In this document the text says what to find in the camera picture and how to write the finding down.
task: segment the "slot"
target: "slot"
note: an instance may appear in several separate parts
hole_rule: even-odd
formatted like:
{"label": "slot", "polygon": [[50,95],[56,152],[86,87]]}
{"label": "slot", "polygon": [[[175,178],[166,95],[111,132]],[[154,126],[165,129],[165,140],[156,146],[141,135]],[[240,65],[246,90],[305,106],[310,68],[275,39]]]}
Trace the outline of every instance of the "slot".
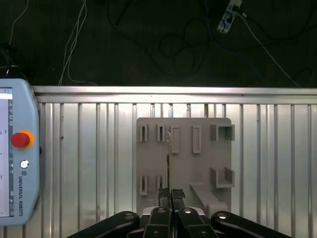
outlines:
{"label": "slot", "polygon": [[165,124],[158,123],[158,142],[164,142],[165,141]]}
{"label": "slot", "polygon": [[148,125],[141,125],[140,126],[140,142],[147,142],[148,141]]}
{"label": "slot", "polygon": [[148,195],[148,176],[140,177],[140,195],[141,196]]}
{"label": "slot", "polygon": [[171,153],[178,154],[179,153],[179,127],[178,126],[171,126]]}
{"label": "slot", "polygon": [[202,151],[202,128],[200,125],[194,125],[192,128],[193,153],[199,154]]}
{"label": "slot", "polygon": [[159,189],[164,187],[165,187],[165,184],[164,184],[163,176],[157,175],[157,191],[159,192]]}
{"label": "slot", "polygon": [[234,140],[234,125],[210,125],[211,140],[213,141],[224,141]]}

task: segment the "corrugated metal wall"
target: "corrugated metal wall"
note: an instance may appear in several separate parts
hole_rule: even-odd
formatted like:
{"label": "corrugated metal wall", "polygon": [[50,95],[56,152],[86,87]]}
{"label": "corrugated metal wall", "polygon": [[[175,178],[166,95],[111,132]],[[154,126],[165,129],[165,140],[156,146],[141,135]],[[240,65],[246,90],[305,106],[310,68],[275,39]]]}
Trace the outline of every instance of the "corrugated metal wall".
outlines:
{"label": "corrugated metal wall", "polygon": [[265,100],[255,96],[256,104],[244,105],[239,100],[117,104],[105,97],[104,103],[94,103],[87,95],[82,103],[49,103],[65,100],[58,97],[38,96],[43,154],[37,209],[25,226],[0,228],[0,238],[63,238],[116,212],[135,210],[139,117],[230,118],[236,130],[232,212],[296,238],[317,237],[312,169],[317,166],[317,105],[258,104]]}

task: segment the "screw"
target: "screw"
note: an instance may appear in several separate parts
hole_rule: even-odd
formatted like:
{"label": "screw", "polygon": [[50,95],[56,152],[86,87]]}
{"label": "screw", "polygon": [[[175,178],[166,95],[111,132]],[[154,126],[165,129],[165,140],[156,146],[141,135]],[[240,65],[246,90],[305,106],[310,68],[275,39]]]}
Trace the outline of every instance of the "screw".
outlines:
{"label": "screw", "polygon": [[166,210],[164,208],[158,208],[158,213],[164,213]]}
{"label": "screw", "polygon": [[218,217],[223,220],[227,218],[226,214],[223,214],[223,213],[219,213]]}
{"label": "screw", "polygon": [[189,209],[189,208],[185,208],[185,209],[184,209],[184,212],[187,213],[187,214],[189,214],[189,213],[192,213],[192,210]]}
{"label": "screw", "polygon": [[130,220],[132,218],[133,218],[133,215],[131,213],[127,213],[124,215],[124,219],[126,219],[126,220]]}

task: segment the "cable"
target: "cable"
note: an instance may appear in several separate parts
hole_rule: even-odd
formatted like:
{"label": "cable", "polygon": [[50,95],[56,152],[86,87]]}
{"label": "cable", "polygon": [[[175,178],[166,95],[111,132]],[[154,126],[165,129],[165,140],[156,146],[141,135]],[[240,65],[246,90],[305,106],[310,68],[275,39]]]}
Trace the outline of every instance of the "cable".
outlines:
{"label": "cable", "polygon": [[[29,7],[29,0],[26,0],[26,5],[25,5],[25,8],[24,8],[23,12],[14,20],[14,22],[12,24],[11,35],[10,35],[10,39],[9,39],[9,46],[11,46],[11,43],[12,43],[15,24],[25,14],[25,12],[27,11],[28,7]],[[9,62],[12,61],[10,56],[9,56],[8,50],[7,50],[7,57],[9,58]]]}
{"label": "cable", "polygon": [[213,34],[211,32],[211,28],[210,28],[210,23],[209,23],[209,6],[208,6],[208,0],[205,0],[205,5],[206,5],[206,18],[207,18],[207,28],[208,28],[208,32],[209,32],[209,35],[210,35],[210,38],[212,39],[212,41],[219,47],[221,48],[223,51],[227,52],[228,54],[230,55],[233,55],[239,59],[241,59],[242,61],[244,62],[247,62],[254,70],[254,72],[257,74],[259,80],[261,81],[262,80],[262,77],[261,77],[261,74],[260,72],[258,71],[258,69],[255,67],[255,65],[250,62],[247,58],[245,58],[244,56],[241,56],[235,52],[232,52],[228,49],[226,49],[224,46],[222,46],[222,44],[220,44],[218,41],[215,40],[215,38],[213,37]]}
{"label": "cable", "polygon": [[11,45],[11,43],[12,43],[15,24],[16,24],[17,21],[25,14],[25,12],[26,12],[26,10],[28,9],[28,7],[29,7],[29,0],[26,0],[26,5],[25,5],[25,8],[24,8],[23,12],[14,20],[14,22],[13,22],[13,24],[12,24],[12,29],[11,29],[11,36],[10,36],[10,40],[9,40],[9,45]]}
{"label": "cable", "polygon": [[[164,35],[164,36],[160,39],[160,41],[159,41],[159,43],[158,43],[158,51],[159,51],[159,52],[161,51],[160,53],[162,53],[162,50],[160,50],[160,48],[161,48],[161,45],[162,45],[163,38],[166,38],[167,36],[173,35],[173,36],[176,36],[177,38],[182,39],[182,41],[183,41],[183,46],[181,46],[180,49],[179,49],[175,54],[173,54],[173,55],[167,56],[167,54],[165,54],[165,53],[162,54],[164,57],[167,56],[168,58],[171,58],[171,59],[173,60],[174,71],[176,71],[176,73],[166,72],[165,70],[163,70],[163,69],[161,68],[161,66],[160,66],[160,65],[158,64],[158,62],[154,59],[153,55],[150,53],[150,51],[149,51],[146,47],[144,47],[140,42],[134,40],[132,37],[130,37],[130,36],[124,34],[123,32],[121,32],[121,31],[116,27],[116,25],[113,23],[113,21],[112,21],[112,19],[111,19],[111,16],[110,16],[110,0],[107,1],[107,12],[106,12],[106,14],[107,14],[108,22],[109,22],[109,24],[111,25],[112,29],[113,29],[121,38],[123,38],[123,39],[125,39],[125,40],[127,40],[127,41],[133,43],[134,45],[138,46],[138,47],[149,57],[150,61],[153,63],[153,65],[155,66],[155,68],[156,68],[160,73],[162,73],[162,74],[168,75],[168,76],[170,76],[170,77],[180,77],[180,76],[181,76],[181,77],[188,77],[188,76],[193,76],[193,75],[195,75],[195,74],[198,72],[198,70],[201,68],[203,62],[205,61],[205,58],[206,58],[206,56],[207,56],[207,51],[208,51],[208,48],[209,48],[209,39],[207,39],[207,42],[205,42],[205,43],[197,44],[197,45],[204,45],[204,44],[205,44],[205,45],[206,45],[206,48],[205,48],[205,51],[204,51],[204,53],[203,53],[202,58],[201,58],[200,61],[198,61],[198,62],[196,63],[196,60],[193,59],[193,61],[195,60],[195,63],[194,63],[194,64],[197,65],[197,66],[195,67],[195,69],[194,69],[193,71],[189,72],[189,73],[177,72],[178,70],[175,69],[176,57],[177,57],[183,50],[185,50],[186,48],[191,48],[191,47],[197,46],[197,45],[196,45],[196,44],[190,45],[189,43],[185,43],[185,42],[183,41],[183,39],[184,39],[184,38],[183,38],[183,37],[184,37],[184,33],[183,33],[183,36],[179,36],[179,35],[177,35],[177,34],[171,34],[171,33],[169,33],[169,34]],[[184,28],[184,31],[183,31],[183,32],[186,32],[186,29],[188,28],[188,26],[189,26],[192,22],[194,22],[194,21],[201,22],[201,23],[203,23],[203,24],[206,26],[205,22],[203,22],[201,19],[199,19],[199,18],[193,18],[193,19],[191,19],[191,20],[189,20],[189,21],[187,22],[187,24],[185,25],[185,28]]]}
{"label": "cable", "polygon": [[[270,36],[265,30],[264,28],[258,23],[256,22],[254,19],[252,19],[250,16],[246,16],[246,19],[251,21],[252,23],[256,24],[257,27],[259,27],[259,29],[262,31],[262,33],[269,39],[272,40],[272,42],[263,44],[263,46],[274,46],[277,44],[281,44],[282,42],[285,42],[286,40],[295,40],[296,38],[301,37],[303,34],[308,33],[314,29],[317,28],[317,24],[314,24],[310,27],[308,27],[310,21],[312,20],[313,14],[317,11],[317,7],[315,7],[311,13],[309,14],[306,22],[304,23],[304,25],[301,27],[301,30],[297,33],[294,33],[290,36],[286,36],[286,37],[272,37]],[[261,46],[259,45],[254,45],[254,46],[247,46],[247,47],[240,47],[240,48],[235,48],[235,49],[231,49],[232,51],[241,51],[241,50],[251,50],[251,49],[256,49],[259,48]]]}
{"label": "cable", "polygon": [[[84,10],[85,10],[85,15],[84,15],[84,18],[83,18],[83,20],[82,20],[80,26],[79,26],[80,18],[81,18],[81,16],[82,16],[82,13],[83,13]],[[75,26],[74,26],[74,28],[73,28],[73,30],[72,30],[72,33],[71,33],[71,35],[70,35],[70,37],[69,37],[69,39],[68,39],[68,41],[67,41],[67,43],[66,43],[65,52],[64,52],[64,60],[63,60],[63,71],[62,71],[62,73],[61,73],[61,76],[60,76],[60,79],[59,79],[59,82],[58,82],[58,86],[62,85],[62,81],[63,81],[63,77],[64,77],[64,73],[65,73],[66,68],[67,68],[68,78],[69,78],[71,81],[76,82],[76,83],[86,83],[86,81],[74,80],[74,79],[70,76],[71,57],[72,57],[72,54],[73,54],[73,52],[74,52],[74,50],[75,50],[75,47],[76,47],[76,45],[77,45],[78,36],[79,36],[79,33],[81,32],[82,27],[83,27],[83,25],[84,25],[84,23],[85,23],[85,21],[86,21],[86,18],[87,18],[87,5],[86,5],[86,0],[83,0],[83,5],[82,5],[82,7],[81,7],[81,9],[80,9],[80,11],[79,11],[77,22],[76,22],[76,24],[75,24]],[[75,38],[74,38],[74,40],[73,40],[73,42],[72,42],[72,44],[71,44],[71,46],[70,46],[70,53],[69,53],[69,56],[68,56],[68,58],[67,58],[67,60],[66,60],[67,47],[68,47],[68,44],[70,43],[71,38],[72,38],[73,35],[74,35],[75,30],[76,30],[76,36],[75,36]]]}
{"label": "cable", "polygon": [[298,85],[298,83],[296,83],[291,76],[289,76],[285,70],[276,62],[276,60],[274,59],[274,57],[270,54],[270,52],[263,46],[263,44],[261,43],[261,41],[259,41],[259,39],[255,36],[255,34],[253,33],[253,31],[251,30],[251,28],[249,27],[248,22],[246,21],[246,19],[240,15],[239,13],[236,13],[237,16],[239,16],[243,22],[246,24],[247,28],[249,29],[250,33],[252,34],[252,36],[254,37],[254,39],[256,39],[256,41],[262,46],[262,48],[266,51],[266,53],[268,54],[268,56],[270,56],[270,58],[274,61],[274,63],[280,68],[280,70],[297,86],[300,88],[300,86]]}
{"label": "cable", "polygon": [[[252,23],[254,23],[261,31],[262,33],[269,39],[269,40],[273,40],[273,41],[284,41],[284,40],[294,40],[295,37],[300,37],[303,33],[307,32],[307,27],[313,17],[314,12],[317,10],[317,7],[314,8],[311,13],[309,14],[306,22],[304,23],[304,25],[301,27],[301,30],[298,33],[294,33],[290,36],[286,36],[286,37],[273,37],[270,36],[265,30],[264,28],[258,23],[256,22],[253,18],[251,18],[249,15],[246,15],[246,19]],[[309,30],[315,29],[317,27],[317,24],[313,25],[312,27],[310,27]]]}
{"label": "cable", "polygon": [[5,72],[5,77],[7,78],[9,71],[11,69],[10,59],[9,59],[7,53],[2,48],[0,48],[0,53],[4,56],[4,60],[5,60],[5,63],[7,65],[6,72]]}

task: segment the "blue cable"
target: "blue cable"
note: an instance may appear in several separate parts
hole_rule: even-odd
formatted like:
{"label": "blue cable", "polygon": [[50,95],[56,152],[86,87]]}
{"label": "blue cable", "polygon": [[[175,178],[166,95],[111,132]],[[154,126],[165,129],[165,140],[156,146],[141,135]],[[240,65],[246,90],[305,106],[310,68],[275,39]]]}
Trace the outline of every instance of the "blue cable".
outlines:
{"label": "blue cable", "polygon": [[210,23],[209,23],[209,6],[208,6],[208,0],[205,0],[205,4],[206,4],[206,18],[207,18],[207,28],[208,28],[208,32],[209,32],[209,35],[210,35],[210,38],[212,39],[212,41],[218,46],[220,47],[222,50],[224,50],[225,52],[227,52],[228,54],[230,55],[233,55],[237,58],[239,58],[240,60],[248,63],[254,70],[254,72],[257,74],[257,76],[259,77],[259,80],[261,81],[262,80],[262,76],[260,74],[260,72],[258,71],[258,69],[256,68],[256,66],[251,62],[249,61],[247,58],[245,58],[244,56],[240,55],[240,54],[237,54],[235,52],[232,52],[228,49],[226,49],[224,46],[222,46],[219,42],[217,42],[214,37],[213,37],[213,34],[210,30]]}

